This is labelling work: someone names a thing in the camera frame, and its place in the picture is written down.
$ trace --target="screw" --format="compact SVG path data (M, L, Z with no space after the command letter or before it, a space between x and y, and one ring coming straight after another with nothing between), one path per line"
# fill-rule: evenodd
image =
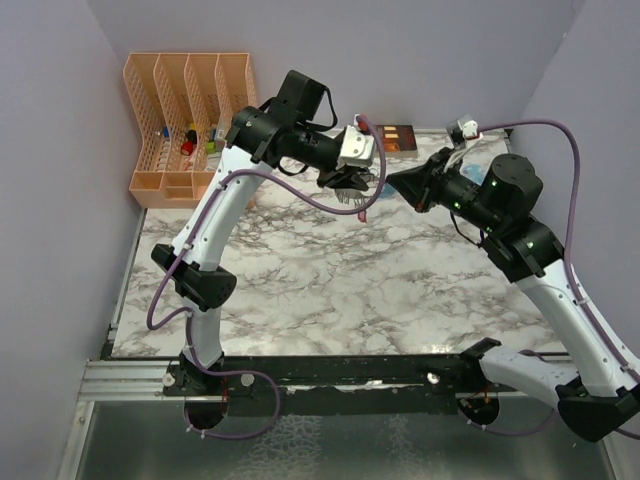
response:
M251 385L253 385L254 381L255 378L250 373L243 373L240 377L240 383L242 383L242 385L245 387L250 387Z
M164 377L162 377L162 385L165 387L171 387L176 383L176 379L170 373L165 373Z
M438 383L440 383L440 377L431 372L427 373L427 380L429 380L429 383L431 385L437 385Z

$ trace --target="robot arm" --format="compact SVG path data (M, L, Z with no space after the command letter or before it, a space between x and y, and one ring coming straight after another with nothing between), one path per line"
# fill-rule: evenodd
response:
M328 127L310 123L325 92L324 85L291 71L275 98L236 114L217 174L192 217L171 245L158 244L152 251L153 260L170 272L185 310L192 312L193 346L207 368L223 355L220 308L236 286L220 259L264 175L288 156L305 169L317 169L319 187L368 189L360 174L372 164L374 138L354 126L330 138L322 133ZM195 363L190 347L185 345L183 355Z
M372 163L373 138L352 126L330 138L322 134L328 128L310 123L325 92L324 85L292 71L275 98L236 114L218 174L192 218L171 245L156 245L152 252L192 312L193 347L206 368L219 365L223 356L220 308L236 285L220 258L264 176L289 156L318 170L319 187L367 189L360 174ZM533 165L518 155L500 155L478 186L460 174L462 157L481 140L477 124L462 119L448 130L453 150L444 148L423 166L389 175L387 182L416 211L442 205L483 231L481 247L489 259L540 309L576 368L545 364L491 339L460 358L475 378L540 399L557 408L578 435L597 441L640 411L640 387L629 372L637 358L592 307L597 325L628 365L616 359L569 288L562 244L530 213L542 191ZM195 363L190 347L182 354L187 364Z
M477 362L487 382L508 385L542 400L558 409L578 435L597 441L640 411L640 387L629 371L639 365L638 359L595 306L590 304L597 325L574 295L562 244L530 213L542 181L529 160L499 155L482 185L460 174L468 142L478 137L473 128L465 131L464 123L448 129L453 150L444 148L423 166L389 175L387 182L417 212L441 205L484 232L480 247L538 307L577 371L545 364L490 339L472 347L467 358ZM596 327L606 332L628 365L620 363Z

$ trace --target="plastic organizer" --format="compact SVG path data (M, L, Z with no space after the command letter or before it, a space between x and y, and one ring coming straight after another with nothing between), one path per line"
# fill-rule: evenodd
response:
M129 190L146 208L192 208L214 176L233 115L257 105L248 53L132 53L124 81L142 135ZM181 151L188 126L197 142Z

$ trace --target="marble countertop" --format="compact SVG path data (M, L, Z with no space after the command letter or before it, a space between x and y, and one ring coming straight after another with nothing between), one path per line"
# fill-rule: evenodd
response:
M447 142L418 136L420 158L390 159L389 172L423 163ZM507 151L502 136L465 159L463 173L479 181ZM297 188L331 205L332 191L308 171ZM368 222L312 209L265 182L257 205L234 230L222 266L238 277L223 306L221 341L227 355L361 355L460 352L484 337L513 348L564 350L534 305L487 259L458 236L448 212L417 214L390 188L368 211ZM159 331L145 327L162 278L151 260L156 243L170 243L190 210L149 210L140 236L112 355L175 356L184 320ZM477 231L461 222L469 236ZM157 318L180 306L172 287Z

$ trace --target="lavender wall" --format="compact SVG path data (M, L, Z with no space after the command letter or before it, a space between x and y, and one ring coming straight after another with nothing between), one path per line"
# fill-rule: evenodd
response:
M248 51L258 92L295 68L346 121L443 127L520 116L583 0L88 0L118 58Z
M524 114L564 121L577 137L583 173L574 263L593 300L636 355L640 355L639 23L637 0L587 0ZM546 128L528 127L516 132L514 145L533 160L545 182L536 213L564 234L572 172L566 141ZM640 421L634 427L640 431ZM640 448L630 447L640 478Z
M51 479L138 214L121 63L84 0L0 15L0 477Z

